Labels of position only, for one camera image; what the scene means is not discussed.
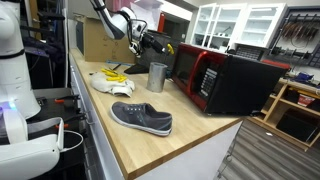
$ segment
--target metal cup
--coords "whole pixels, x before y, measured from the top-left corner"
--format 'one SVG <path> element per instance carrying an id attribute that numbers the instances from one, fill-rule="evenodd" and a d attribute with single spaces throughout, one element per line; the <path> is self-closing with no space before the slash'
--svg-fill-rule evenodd
<path id="1" fill-rule="evenodd" d="M 152 92 L 162 92 L 166 78 L 167 65 L 152 62 L 150 63 L 147 89 Z"/>

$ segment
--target shoe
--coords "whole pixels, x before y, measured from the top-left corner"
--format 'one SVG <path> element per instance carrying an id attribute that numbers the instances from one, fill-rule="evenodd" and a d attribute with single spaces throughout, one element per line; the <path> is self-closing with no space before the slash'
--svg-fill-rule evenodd
<path id="1" fill-rule="evenodd" d="M 125 104 L 116 102 L 111 106 L 113 119 L 121 125 L 147 131 L 158 136 L 171 132 L 172 116 L 157 112 L 150 104 Z"/>

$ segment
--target black microwave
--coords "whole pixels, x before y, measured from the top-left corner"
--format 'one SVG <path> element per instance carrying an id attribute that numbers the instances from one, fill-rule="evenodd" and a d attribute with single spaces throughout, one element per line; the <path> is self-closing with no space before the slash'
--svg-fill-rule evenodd
<path id="1" fill-rule="evenodd" d="M 177 50 L 172 79 L 207 114 L 260 112 L 286 70 L 188 44 Z"/>

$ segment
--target white cabinet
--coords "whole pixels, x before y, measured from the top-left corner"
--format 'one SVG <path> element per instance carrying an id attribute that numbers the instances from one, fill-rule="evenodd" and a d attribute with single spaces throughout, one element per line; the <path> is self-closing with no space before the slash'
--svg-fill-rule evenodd
<path id="1" fill-rule="evenodd" d="M 191 44 L 225 51 L 234 42 L 246 4 L 210 4 L 199 8 Z"/>
<path id="2" fill-rule="evenodd" d="M 268 48 L 285 8 L 285 3 L 249 5 L 236 43 Z"/>

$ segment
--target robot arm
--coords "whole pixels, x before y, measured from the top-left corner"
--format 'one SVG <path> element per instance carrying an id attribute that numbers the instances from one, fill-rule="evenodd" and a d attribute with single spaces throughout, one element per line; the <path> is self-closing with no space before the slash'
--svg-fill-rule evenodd
<path id="1" fill-rule="evenodd" d="M 147 33 L 147 23 L 138 20 L 129 8 L 123 7 L 111 17 L 104 1 L 90 0 L 90 2 L 99 15 L 108 36 L 113 39 L 122 39 L 127 35 L 129 49 L 137 57 L 140 57 L 145 48 L 150 47 L 157 53 L 165 52 L 165 48 L 152 35 Z"/>

